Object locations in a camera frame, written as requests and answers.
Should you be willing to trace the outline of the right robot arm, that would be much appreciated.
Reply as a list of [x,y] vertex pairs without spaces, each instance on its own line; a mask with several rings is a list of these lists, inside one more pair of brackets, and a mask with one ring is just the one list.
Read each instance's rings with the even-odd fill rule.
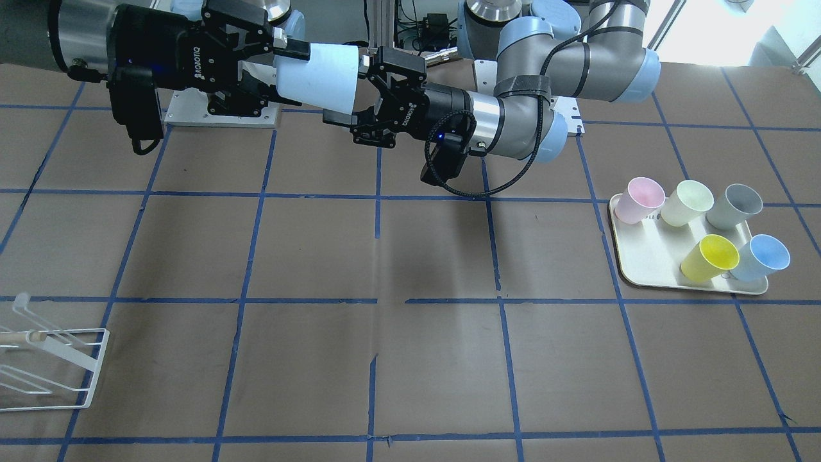
[[117,92],[196,89],[211,94],[211,113],[257,117],[282,97],[241,64],[310,59],[310,44],[285,32],[289,17],[270,21],[244,1],[191,1],[188,10],[158,1],[3,1],[2,62],[105,81]]

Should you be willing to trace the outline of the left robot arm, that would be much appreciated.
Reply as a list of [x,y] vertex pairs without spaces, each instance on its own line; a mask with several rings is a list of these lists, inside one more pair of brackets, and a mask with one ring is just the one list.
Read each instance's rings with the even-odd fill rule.
[[659,82],[659,55],[644,45],[649,1],[591,1],[581,19],[563,1],[461,1],[458,52],[490,60],[490,94],[429,82],[421,56],[397,49],[372,54],[364,79],[376,105],[323,122],[349,129],[357,144],[391,148],[407,133],[433,146],[437,170],[470,155],[548,162],[562,152],[566,118],[554,97],[642,102]]

